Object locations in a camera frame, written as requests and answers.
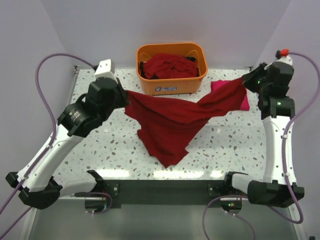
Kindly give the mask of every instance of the orange basket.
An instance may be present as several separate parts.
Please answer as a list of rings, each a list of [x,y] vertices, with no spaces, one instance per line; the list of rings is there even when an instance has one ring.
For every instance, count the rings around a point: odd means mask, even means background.
[[[196,58],[199,76],[172,79],[146,79],[141,76],[140,62],[146,62],[156,54],[175,54]],[[189,94],[195,93],[208,72],[207,61],[201,46],[192,42],[148,44],[140,47],[136,53],[136,73],[140,78],[142,90],[147,95]]]

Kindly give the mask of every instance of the metal bracket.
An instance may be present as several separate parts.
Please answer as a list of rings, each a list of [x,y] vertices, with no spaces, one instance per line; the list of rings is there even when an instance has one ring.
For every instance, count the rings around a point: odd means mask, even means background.
[[[119,195],[119,184],[111,182],[107,183],[106,191],[111,197],[116,198]]]
[[[215,196],[215,191],[214,191],[214,187],[211,186],[210,184],[208,184],[208,194],[210,198],[213,198]]]
[[[74,75],[76,75],[78,77],[81,66],[80,65],[74,65]]]

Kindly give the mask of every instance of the white wall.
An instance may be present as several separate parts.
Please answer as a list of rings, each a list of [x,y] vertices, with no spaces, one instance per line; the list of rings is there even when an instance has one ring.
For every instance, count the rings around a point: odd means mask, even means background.
[[[292,0],[283,18],[266,45],[258,62],[274,60],[276,50],[289,48],[312,57],[320,65],[320,1]],[[317,86],[313,67],[293,56],[294,77],[288,95],[295,100],[297,111],[312,97]],[[299,186],[305,187],[300,202],[304,212],[304,226],[310,236],[320,238],[320,97],[295,122],[293,131],[293,164]]]
[[[65,49],[40,0],[0,1],[0,205],[12,188],[8,172],[23,168],[51,132],[49,115],[35,87],[35,69],[48,54]],[[73,80],[69,59],[53,59],[40,85],[55,116],[64,109]],[[0,235],[26,209],[18,196],[0,216]],[[23,221],[5,239],[17,240]]]
[[[149,43],[197,42],[210,67],[253,66],[290,0],[41,0],[70,53],[135,66]]]

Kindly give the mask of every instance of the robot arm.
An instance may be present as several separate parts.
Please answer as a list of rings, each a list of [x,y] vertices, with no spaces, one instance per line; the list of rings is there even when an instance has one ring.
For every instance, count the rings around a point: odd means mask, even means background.
[[[289,182],[298,200],[304,197],[303,187],[297,186],[292,163],[292,125],[285,128],[295,115],[295,103],[286,96],[293,76],[292,59],[286,52],[278,51],[278,60],[262,63],[254,71],[242,76],[243,85],[258,94],[258,107],[266,135],[266,166],[262,179],[247,174],[229,172],[224,180],[227,189],[237,189],[247,194],[252,204],[286,208],[293,204],[284,178],[282,139],[286,138],[286,168]]]
[[[56,138],[51,148],[32,169],[28,177],[24,175],[31,164],[49,144],[48,138],[35,157],[19,172],[10,172],[7,182],[15,188],[22,180],[19,198],[25,205],[45,209],[58,198],[80,192],[90,192],[97,185],[94,175],[86,172],[73,182],[56,182],[52,177],[57,167],[69,152],[83,138],[106,121],[114,109],[129,104],[128,94],[114,76],[114,63],[101,61],[95,71],[96,81],[88,87],[88,92],[81,95],[75,103],[69,104],[57,120]]]

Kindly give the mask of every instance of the terrazzo table surface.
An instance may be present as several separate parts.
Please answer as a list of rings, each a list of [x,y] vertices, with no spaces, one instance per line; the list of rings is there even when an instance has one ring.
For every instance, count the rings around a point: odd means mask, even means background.
[[[165,97],[197,102],[208,94],[211,81],[233,80],[247,70],[210,69],[194,94]],[[124,89],[142,93],[135,69],[115,72]],[[93,70],[80,70],[72,103],[88,91]],[[104,179],[127,180],[218,180],[228,171],[238,171],[261,179],[265,170],[265,131],[257,107],[257,97],[248,92],[250,111],[233,111],[214,117],[189,143],[189,152],[177,165],[164,168],[148,154],[137,136],[139,123],[116,109],[110,118],[93,130],[64,159],[54,177],[65,182],[96,170]]]

